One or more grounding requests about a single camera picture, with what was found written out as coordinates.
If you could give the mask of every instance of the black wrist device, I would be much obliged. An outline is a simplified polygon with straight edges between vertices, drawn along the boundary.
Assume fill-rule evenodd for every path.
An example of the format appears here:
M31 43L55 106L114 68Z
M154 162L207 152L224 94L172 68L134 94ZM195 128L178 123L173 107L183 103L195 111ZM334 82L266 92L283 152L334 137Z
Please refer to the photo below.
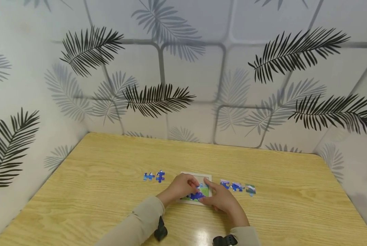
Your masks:
M237 239L231 234L225 237L217 236L212 242L214 246L233 246L238 243Z
M159 217L159 224L157 230L153 233L157 241L161 241L163 238L167 236L167 228L164 226L163 219L161 216Z

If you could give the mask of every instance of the partially assembled puzzle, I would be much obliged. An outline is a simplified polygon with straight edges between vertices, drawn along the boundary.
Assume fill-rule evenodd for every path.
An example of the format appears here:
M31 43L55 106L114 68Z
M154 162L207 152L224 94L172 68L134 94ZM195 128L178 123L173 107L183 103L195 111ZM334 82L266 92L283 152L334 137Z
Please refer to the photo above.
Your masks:
M209 187L204 183L204 178L207 178L209 181L212 181L212 176L209 174L197 174L197 173L187 173L187 172L181 172L181 173L193 175L197 179L200 185L197 186L197 188L199 189L199 192L197 192L196 194L190 194L186 197L183 197L179 199L178 202L195 204L195 205L204 205L199 201L199 199L202 197L212 196L212 192L209 190Z

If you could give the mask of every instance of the wooden table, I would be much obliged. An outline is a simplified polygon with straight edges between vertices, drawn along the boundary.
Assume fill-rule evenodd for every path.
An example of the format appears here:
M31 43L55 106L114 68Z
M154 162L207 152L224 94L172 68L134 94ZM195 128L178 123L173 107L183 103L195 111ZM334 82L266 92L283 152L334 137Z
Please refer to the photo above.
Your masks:
M165 181L143 181L163 169ZM87 134L0 236L0 246L93 245L181 171L250 183L234 192L263 246L367 246L367 226L324 161L303 153ZM230 226L208 207L175 204L159 244L212 245Z

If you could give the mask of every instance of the right hand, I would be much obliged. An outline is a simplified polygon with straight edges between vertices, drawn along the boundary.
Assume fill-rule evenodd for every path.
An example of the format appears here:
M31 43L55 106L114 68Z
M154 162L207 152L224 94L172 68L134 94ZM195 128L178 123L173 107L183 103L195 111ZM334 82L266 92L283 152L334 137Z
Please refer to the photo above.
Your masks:
M204 178L204 183L214 192L211 197L202 197L199 201L208 206L213 206L215 210L222 210L228 214L233 227L249 226L248 218L233 194L220 184Z
M212 197L203 197L200 202L204 205L213 206L215 210L222 210L225 213L230 213L237 207L241 207L233 194L220 184L209 181L204 178L204 183L214 190Z

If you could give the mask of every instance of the jigsaw puzzle piece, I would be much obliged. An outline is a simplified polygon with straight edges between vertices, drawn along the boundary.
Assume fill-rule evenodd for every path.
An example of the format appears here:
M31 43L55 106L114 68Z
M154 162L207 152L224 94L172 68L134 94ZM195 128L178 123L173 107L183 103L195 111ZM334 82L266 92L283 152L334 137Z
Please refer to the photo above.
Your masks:
M152 178L155 178L155 175L153 175L152 173L144 173L144 178L142 178L143 181L146 181L146 180L152 180Z
M230 188L233 189L233 191L241 191L242 192L242 189L244 188L240 183L233 183Z
M246 187L246 192L248 192L251 196L253 196L253 194L256 194L255 186L252 186L251 184L245 184L245 187Z
M162 170L160 170L158 173L157 173L157 181L159 182L159 183L161 183L161 181L162 180L164 180L164 177L163 177L163 175L165 175L166 173L165 172L163 172Z
M229 181L224 180L224 179L221 179L221 180L220 180L220 184L221 184L222 186L224 186L226 189L229 189L229 184L230 184L230 182L229 182Z

